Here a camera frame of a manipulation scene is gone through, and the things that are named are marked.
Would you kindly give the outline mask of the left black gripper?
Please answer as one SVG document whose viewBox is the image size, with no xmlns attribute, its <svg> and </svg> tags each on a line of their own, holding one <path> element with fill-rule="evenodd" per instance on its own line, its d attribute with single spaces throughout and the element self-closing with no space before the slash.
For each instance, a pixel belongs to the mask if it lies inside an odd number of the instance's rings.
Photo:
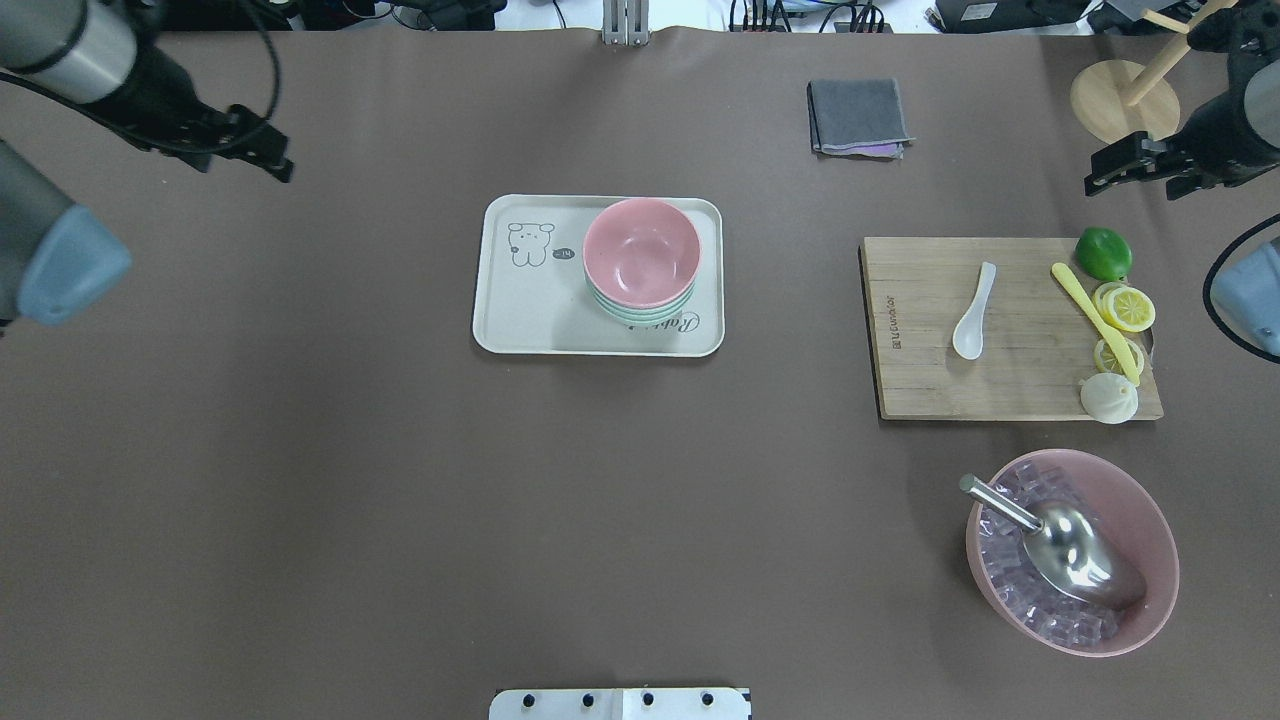
<svg viewBox="0 0 1280 720">
<path fill-rule="evenodd" d="M 105 119 L 140 149 L 156 149 L 196 170 L 207 170 L 219 145 L 223 114 L 202 102 L 189 74 L 154 45 L 138 50 L 124 83 L 105 97 Z M 229 149 L 225 159 L 243 161 L 289 183 L 294 163 L 287 158 L 288 137 L 243 105 L 228 108 Z"/>
</svg>

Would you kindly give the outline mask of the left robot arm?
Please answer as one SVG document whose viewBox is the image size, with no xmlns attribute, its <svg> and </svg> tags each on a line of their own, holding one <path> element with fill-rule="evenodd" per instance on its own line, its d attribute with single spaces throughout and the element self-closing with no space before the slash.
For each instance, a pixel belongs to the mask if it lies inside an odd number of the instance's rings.
<svg viewBox="0 0 1280 720">
<path fill-rule="evenodd" d="M 101 181 L 104 145 L 84 129 L 175 159 L 198 172 L 224 158 L 291 181 L 288 137 L 273 117 L 282 64 L 270 36 L 273 1 L 236 9 L 262 41 L 268 108 L 205 102 L 191 73 L 159 44 L 174 1 L 5 1 L 3 85 L 69 113 L 38 141 L 41 118 L 3 102 L 3 325 L 59 325 L 99 301 L 131 269 L 129 249 L 70 191 L 73 174 Z"/>
</svg>

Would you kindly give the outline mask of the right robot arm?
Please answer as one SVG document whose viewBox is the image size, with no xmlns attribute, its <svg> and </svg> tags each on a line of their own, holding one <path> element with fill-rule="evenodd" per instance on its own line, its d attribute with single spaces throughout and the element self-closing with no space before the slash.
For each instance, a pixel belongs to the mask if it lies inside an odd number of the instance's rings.
<svg viewBox="0 0 1280 720">
<path fill-rule="evenodd" d="M 1277 60 L 1231 60 L 1228 86 L 1167 138 L 1133 131 L 1097 151 L 1085 193 L 1142 181 L 1164 182 L 1169 200 L 1242 191 L 1235 209 L 1215 217 L 1221 247 L 1199 282 L 1210 324 L 1233 346 L 1277 363 Z"/>
</svg>

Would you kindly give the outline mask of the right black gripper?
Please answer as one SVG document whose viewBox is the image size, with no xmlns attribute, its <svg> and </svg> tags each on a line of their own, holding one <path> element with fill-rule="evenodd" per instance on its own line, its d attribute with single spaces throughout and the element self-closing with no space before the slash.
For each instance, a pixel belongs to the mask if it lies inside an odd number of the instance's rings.
<svg viewBox="0 0 1280 720">
<path fill-rule="evenodd" d="M 1244 184 L 1277 167 L 1279 150 L 1245 118 L 1243 101 L 1220 95 L 1192 113 L 1175 135 L 1164 141 L 1148 132 L 1133 132 L 1091 156 L 1084 195 L 1096 197 L 1132 182 L 1155 182 L 1170 176 L 1169 151 L 1188 163 L 1165 184 L 1170 201 L 1217 184 Z"/>
</svg>

